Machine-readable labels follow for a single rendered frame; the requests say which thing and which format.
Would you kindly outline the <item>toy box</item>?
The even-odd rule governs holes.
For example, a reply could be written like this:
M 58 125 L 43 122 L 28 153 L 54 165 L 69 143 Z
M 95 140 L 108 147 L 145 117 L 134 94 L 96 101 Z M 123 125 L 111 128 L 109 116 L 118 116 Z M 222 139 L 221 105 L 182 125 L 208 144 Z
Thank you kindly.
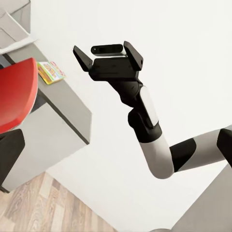
M 0 0 L 0 49 L 31 35 L 31 1 Z

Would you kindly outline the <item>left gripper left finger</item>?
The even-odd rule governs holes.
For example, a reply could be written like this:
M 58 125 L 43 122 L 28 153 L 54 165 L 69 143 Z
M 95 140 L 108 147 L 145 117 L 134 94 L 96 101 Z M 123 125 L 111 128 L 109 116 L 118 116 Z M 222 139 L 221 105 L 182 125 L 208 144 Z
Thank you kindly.
M 0 134 L 0 186 L 2 186 L 24 147 L 22 130 L 16 129 Z

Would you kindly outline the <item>board game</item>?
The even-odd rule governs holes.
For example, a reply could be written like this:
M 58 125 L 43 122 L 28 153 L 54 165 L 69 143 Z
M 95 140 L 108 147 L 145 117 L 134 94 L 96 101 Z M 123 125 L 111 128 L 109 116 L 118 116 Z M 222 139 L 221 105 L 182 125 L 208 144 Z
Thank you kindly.
M 37 71 L 48 85 L 65 80 L 65 75 L 54 62 L 37 62 Z

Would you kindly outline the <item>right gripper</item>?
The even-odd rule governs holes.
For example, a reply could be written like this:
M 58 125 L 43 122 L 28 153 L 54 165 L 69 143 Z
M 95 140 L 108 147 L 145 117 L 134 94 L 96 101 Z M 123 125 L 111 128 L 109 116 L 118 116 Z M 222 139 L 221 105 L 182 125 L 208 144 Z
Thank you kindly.
M 124 41 L 123 47 L 127 57 L 97 57 L 93 61 L 76 45 L 73 53 L 83 71 L 88 72 L 93 81 L 108 82 L 116 92 L 125 94 L 138 81 L 144 58 L 129 42 Z

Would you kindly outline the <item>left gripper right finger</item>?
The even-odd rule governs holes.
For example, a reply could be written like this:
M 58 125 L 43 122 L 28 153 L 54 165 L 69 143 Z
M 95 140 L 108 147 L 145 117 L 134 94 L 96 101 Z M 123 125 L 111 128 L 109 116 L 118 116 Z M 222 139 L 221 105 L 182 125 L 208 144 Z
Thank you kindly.
M 232 166 L 232 130 L 220 129 L 216 145 Z

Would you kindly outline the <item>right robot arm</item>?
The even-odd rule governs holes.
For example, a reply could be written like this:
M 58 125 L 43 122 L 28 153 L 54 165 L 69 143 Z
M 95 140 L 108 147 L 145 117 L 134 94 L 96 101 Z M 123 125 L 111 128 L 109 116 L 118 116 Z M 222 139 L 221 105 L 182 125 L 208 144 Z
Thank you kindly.
M 120 100 L 132 108 L 128 123 L 134 128 L 149 170 L 157 179 L 225 160 L 216 145 L 220 129 L 168 146 L 148 88 L 138 79 L 144 58 L 127 41 L 91 47 L 90 59 L 76 45 L 73 53 L 93 81 L 108 82 Z M 224 129 L 232 130 L 232 124 Z

